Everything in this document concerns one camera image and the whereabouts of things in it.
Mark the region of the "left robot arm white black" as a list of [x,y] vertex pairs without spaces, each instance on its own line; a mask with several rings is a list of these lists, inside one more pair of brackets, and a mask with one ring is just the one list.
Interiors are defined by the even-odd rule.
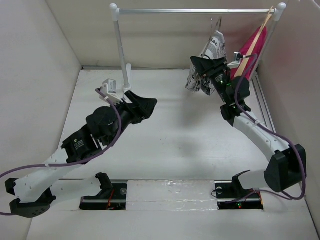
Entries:
[[1,174],[5,177],[17,171],[35,169],[25,177],[5,181],[6,192],[15,196],[9,204],[8,216],[35,218],[54,205],[77,197],[107,200],[107,209],[116,208],[113,198],[118,189],[105,172],[70,183],[63,178],[113,147],[129,125],[149,119],[158,101],[140,97],[130,90],[120,99],[104,93],[101,88],[95,91],[109,105],[99,107],[87,116],[86,124],[67,137],[51,157],[42,164],[17,167]]

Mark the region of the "newspaper print trousers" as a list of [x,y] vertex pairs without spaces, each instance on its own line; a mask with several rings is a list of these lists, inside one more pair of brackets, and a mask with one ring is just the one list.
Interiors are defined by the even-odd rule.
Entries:
[[225,47],[224,35],[216,30],[208,42],[207,46],[204,47],[200,54],[200,72],[193,65],[190,66],[189,75],[185,88],[192,92],[198,92],[202,90],[206,95],[211,96],[216,90],[213,83],[207,78],[203,77],[202,73],[214,66],[213,60],[227,58],[227,52]]

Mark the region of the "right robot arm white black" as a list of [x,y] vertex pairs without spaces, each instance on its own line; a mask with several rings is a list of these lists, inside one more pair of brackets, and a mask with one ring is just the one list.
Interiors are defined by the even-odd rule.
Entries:
[[236,130],[243,133],[265,156],[265,170],[246,170],[232,177],[230,185],[223,188],[233,202],[257,194],[264,188],[268,193],[286,200],[301,200],[306,193],[306,150],[288,138],[275,133],[260,123],[245,103],[250,96],[250,83],[243,73],[231,77],[225,58],[190,58],[196,72],[213,84],[223,105],[221,115]]

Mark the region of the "grey metal hanger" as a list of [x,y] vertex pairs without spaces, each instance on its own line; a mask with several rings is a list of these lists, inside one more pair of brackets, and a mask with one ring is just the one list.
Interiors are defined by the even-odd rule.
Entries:
[[213,18],[211,18],[210,21],[211,21],[211,25],[210,25],[210,35],[209,35],[209,39],[208,39],[208,42],[207,42],[205,48],[203,49],[203,51],[202,51],[201,54],[200,54],[200,57],[201,57],[201,58],[204,58],[204,56],[206,55],[206,52],[207,52],[207,50],[208,50],[208,48],[209,48],[209,45],[210,45],[210,43],[211,43],[212,38],[214,37],[215,32],[220,30],[221,25],[222,25],[222,16],[220,16],[220,17],[218,18],[218,20],[216,21],[216,23],[214,23]]

